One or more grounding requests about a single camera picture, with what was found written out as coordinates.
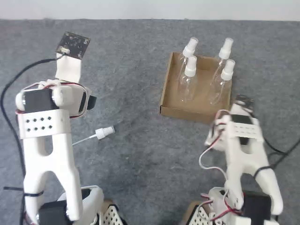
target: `perforated plate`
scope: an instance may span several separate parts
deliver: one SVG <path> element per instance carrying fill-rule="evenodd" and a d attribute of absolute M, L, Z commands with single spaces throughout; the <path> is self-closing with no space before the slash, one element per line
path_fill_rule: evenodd
<path fill-rule="evenodd" d="M 205 210 L 202 207 L 200 209 L 197 207 L 188 225 L 212 225 L 212 222 Z"/>
<path fill-rule="evenodd" d="M 262 133 L 259 126 L 254 124 L 230 122 L 228 128 L 231 137 L 247 137 L 258 140 L 262 139 Z"/>
<path fill-rule="evenodd" d="M 103 225 L 123 225 L 115 206 L 111 205 L 108 207 L 103 217 Z"/>
<path fill-rule="evenodd" d="M 71 132 L 68 111 L 63 109 L 19 114 L 18 123 L 21 139 Z"/>
<path fill-rule="evenodd" d="M 207 213 L 205 212 L 204 208 L 200 208 L 199 212 L 199 207 L 197 207 L 197 209 L 195 210 L 192 219 L 190 220 L 188 225 L 213 225 L 213 222 L 210 221 L 211 219 L 214 218 L 215 213 L 210 213 L 209 215 L 207 215 Z M 216 225 L 222 225 L 222 220 L 221 219 L 217 219 L 215 221 Z"/>

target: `white wall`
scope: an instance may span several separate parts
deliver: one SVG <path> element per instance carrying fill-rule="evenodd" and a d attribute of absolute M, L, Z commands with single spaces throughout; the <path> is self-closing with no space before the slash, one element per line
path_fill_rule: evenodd
<path fill-rule="evenodd" d="M 300 0 L 1 0 L 0 18 L 300 21 Z"/>

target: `circuit board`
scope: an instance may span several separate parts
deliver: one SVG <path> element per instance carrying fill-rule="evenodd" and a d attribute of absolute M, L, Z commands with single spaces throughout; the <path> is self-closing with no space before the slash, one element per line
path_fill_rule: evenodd
<path fill-rule="evenodd" d="M 57 46 L 56 52 L 81 60 L 89 43 L 90 38 L 65 32 Z"/>

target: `gray carpet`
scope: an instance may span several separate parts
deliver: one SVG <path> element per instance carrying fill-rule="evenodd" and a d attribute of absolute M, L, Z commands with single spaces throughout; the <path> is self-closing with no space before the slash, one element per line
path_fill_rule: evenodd
<path fill-rule="evenodd" d="M 216 55 L 224 39 L 232 37 L 233 95 L 255 99 L 264 134 L 278 148 L 288 149 L 300 136 L 299 22 L 0 20 L 0 88 L 29 63 L 55 56 L 64 31 L 91 38 L 81 82 L 98 97 L 93 110 L 72 120 L 73 140 L 100 127 L 115 125 L 117 130 L 101 141 L 74 147 L 81 184 L 99 185 L 130 225 L 175 225 L 201 192 L 223 184 L 218 171 L 198 165 L 209 126 L 158 114 L 169 53 L 182 50 L 191 36 L 199 39 L 196 54 L 207 56 Z M 53 62 L 37 66 L 8 91 L 5 106 L 13 121 L 17 92 L 54 78 L 55 69 Z M 0 183 L 19 187 L 16 144 L 2 116 L 0 122 Z M 222 153 L 208 154 L 205 160 L 225 165 Z M 284 225 L 300 220 L 299 161 L 300 147 L 276 169 L 284 200 L 279 221 Z M 242 184 L 257 189 L 249 176 Z M 50 176 L 46 200 L 61 192 L 55 176 Z M 0 188 L 0 224 L 17 224 L 20 200 L 21 193 Z"/>

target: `black zip tie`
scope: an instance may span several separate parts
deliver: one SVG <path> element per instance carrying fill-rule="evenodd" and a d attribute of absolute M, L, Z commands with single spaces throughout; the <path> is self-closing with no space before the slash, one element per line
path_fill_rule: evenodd
<path fill-rule="evenodd" d="M 21 188 L 21 187 L 3 187 L 3 190 L 10 190 L 10 191 L 24 191 L 24 188 Z M 44 191 L 41 191 L 39 193 L 36 193 L 36 194 L 30 194 L 30 193 L 24 193 L 23 195 L 25 197 L 39 197 L 41 196 L 42 194 L 44 193 Z"/>
<path fill-rule="evenodd" d="M 272 169 L 272 166 L 271 165 L 268 165 L 268 166 L 263 166 L 261 168 L 258 168 L 258 170 L 256 170 L 256 172 L 254 173 L 253 177 L 254 179 L 256 179 L 258 173 L 262 170 L 266 170 L 266 169 Z"/>

